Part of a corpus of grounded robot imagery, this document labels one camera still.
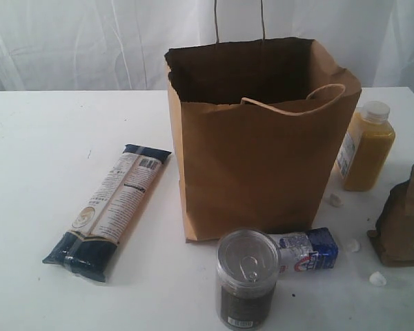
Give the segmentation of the yellow juice bottle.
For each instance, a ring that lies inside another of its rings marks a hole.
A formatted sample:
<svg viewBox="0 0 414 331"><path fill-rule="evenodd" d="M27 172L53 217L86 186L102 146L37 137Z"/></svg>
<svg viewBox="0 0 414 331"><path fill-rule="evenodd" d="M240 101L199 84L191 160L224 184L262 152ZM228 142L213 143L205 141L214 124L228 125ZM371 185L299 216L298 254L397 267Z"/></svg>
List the yellow juice bottle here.
<svg viewBox="0 0 414 331"><path fill-rule="evenodd" d="M381 101L369 101L354 112L335 162L343 189L365 192L375 185L395 140L390 111Z"/></svg>

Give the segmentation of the brown kraft paper pouch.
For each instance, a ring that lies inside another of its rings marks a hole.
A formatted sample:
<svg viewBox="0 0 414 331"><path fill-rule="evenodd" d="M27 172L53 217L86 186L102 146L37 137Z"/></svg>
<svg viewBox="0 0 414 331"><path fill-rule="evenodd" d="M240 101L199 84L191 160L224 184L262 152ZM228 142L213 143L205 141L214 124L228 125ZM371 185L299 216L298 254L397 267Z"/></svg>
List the brown kraft paper pouch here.
<svg viewBox="0 0 414 331"><path fill-rule="evenodd" d="M367 236L383 265L414 266L414 164L409 179L390 190L375 229Z"/></svg>

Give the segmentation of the clear can with pull-tab lid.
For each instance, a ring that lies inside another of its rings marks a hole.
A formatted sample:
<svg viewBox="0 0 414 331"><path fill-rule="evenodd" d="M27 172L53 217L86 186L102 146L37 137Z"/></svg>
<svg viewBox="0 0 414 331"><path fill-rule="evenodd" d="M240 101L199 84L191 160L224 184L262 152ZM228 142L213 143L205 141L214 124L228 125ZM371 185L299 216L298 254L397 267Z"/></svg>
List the clear can with pull-tab lid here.
<svg viewBox="0 0 414 331"><path fill-rule="evenodd" d="M257 330L267 319L279 276L275 242L263 232L240 229L217 247L217 313L231 330Z"/></svg>

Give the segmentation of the white backdrop curtain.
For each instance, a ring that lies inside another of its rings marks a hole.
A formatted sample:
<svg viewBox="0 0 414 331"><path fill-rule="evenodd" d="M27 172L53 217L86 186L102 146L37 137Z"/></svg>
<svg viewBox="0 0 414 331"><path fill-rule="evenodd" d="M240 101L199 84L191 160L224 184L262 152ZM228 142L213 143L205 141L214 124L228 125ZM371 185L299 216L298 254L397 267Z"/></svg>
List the white backdrop curtain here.
<svg viewBox="0 0 414 331"><path fill-rule="evenodd" d="M162 90L167 50L262 37L414 89L414 1L0 1L0 90Z"/></svg>

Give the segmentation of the blue spaghetti pasta packet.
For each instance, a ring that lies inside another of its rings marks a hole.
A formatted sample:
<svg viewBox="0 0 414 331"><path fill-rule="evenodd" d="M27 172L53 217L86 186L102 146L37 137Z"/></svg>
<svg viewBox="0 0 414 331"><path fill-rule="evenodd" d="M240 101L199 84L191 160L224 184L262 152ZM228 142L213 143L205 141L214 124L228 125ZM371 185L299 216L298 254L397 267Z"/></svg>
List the blue spaghetti pasta packet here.
<svg viewBox="0 0 414 331"><path fill-rule="evenodd" d="M167 150L125 145L98 190L42 263L106 282L106 268L120 238L170 155Z"/></svg>

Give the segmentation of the white crumb front right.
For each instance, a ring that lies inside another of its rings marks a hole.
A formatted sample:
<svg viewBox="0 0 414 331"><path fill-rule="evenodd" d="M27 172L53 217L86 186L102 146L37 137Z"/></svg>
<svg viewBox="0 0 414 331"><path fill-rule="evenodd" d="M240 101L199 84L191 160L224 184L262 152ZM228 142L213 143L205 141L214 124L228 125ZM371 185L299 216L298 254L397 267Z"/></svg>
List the white crumb front right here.
<svg viewBox="0 0 414 331"><path fill-rule="evenodd" d="M373 272L369 276L368 280L372 285L377 286L377 287L382 287L387 284L386 277L379 271Z"/></svg>

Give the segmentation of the blue white milk carton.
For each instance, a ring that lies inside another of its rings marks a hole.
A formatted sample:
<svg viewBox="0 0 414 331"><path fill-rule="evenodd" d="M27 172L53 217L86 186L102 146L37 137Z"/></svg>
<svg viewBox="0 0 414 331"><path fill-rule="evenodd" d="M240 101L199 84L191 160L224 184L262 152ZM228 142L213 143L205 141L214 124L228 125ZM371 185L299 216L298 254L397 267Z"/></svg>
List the blue white milk carton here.
<svg viewBox="0 0 414 331"><path fill-rule="evenodd" d="M279 253L280 273L334 267L339 248L328 228L271 234Z"/></svg>

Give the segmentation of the brown paper shopping bag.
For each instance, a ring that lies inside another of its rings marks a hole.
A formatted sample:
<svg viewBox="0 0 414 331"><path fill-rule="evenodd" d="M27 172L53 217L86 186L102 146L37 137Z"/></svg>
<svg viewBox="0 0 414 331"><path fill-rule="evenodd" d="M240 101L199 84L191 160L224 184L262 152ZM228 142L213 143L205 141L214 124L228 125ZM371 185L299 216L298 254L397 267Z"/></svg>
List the brown paper shopping bag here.
<svg viewBox="0 0 414 331"><path fill-rule="evenodd" d="M216 41L164 56L187 241L311 227L362 92L317 40Z"/></svg>

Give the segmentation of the white crumb behind bag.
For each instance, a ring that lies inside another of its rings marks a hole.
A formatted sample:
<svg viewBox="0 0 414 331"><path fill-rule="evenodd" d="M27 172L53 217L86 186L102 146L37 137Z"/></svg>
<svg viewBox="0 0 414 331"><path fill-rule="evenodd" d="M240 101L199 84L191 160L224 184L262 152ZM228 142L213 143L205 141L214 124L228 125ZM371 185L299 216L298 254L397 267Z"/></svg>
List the white crumb behind bag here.
<svg viewBox="0 0 414 331"><path fill-rule="evenodd" d="M334 208L340 208L343 206L342 199L334 193L329 194L327 196L326 201L328 202L329 205L333 206Z"/></svg>

